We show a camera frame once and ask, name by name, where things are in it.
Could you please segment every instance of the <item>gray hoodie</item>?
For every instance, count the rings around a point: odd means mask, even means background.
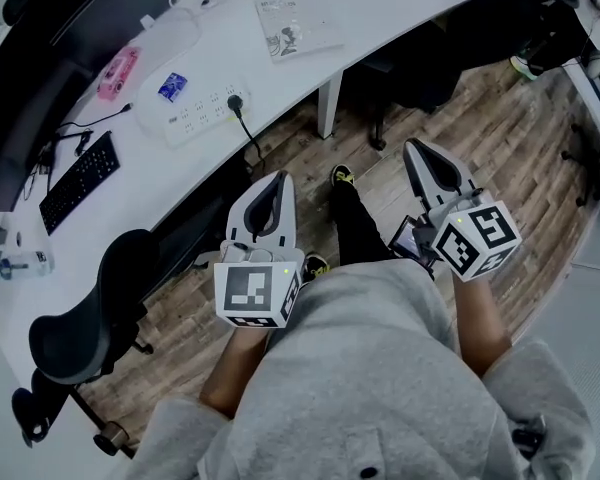
[[[196,401],[160,402],[131,480],[583,479],[586,411],[547,346],[522,341],[480,379],[448,311],[409,260],[349,265],[305,287],[234,421]],[[544,416],[531,461],[515,421]]]

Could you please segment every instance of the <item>small bottle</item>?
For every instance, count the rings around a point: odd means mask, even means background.
[[[52,270],[49,258],[41,251],[13,254],[0,260],[0,277],[5,281],[42,277]]]

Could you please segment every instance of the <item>black keyboard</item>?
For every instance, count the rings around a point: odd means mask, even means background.
[[[107,132],[78,158],[40,203],[47,233],[53,233],[73,209],[119,167],[111,132]]]

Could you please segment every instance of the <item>pink object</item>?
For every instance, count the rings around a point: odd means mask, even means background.
[[[98,97],[103,100],[113,101],[124,87],[129,73],[135,66],[140,48],[125,46],[120,50],[107,66],[106,71],[98,84]]]

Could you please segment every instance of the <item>white cube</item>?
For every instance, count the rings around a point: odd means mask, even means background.
[[[301,286],[295,261],[216,263],[216,314],[235,327],[287,326]]]
[[[500,268],[522,238],[502,201],[450,213],[433,249],[463,281]]]

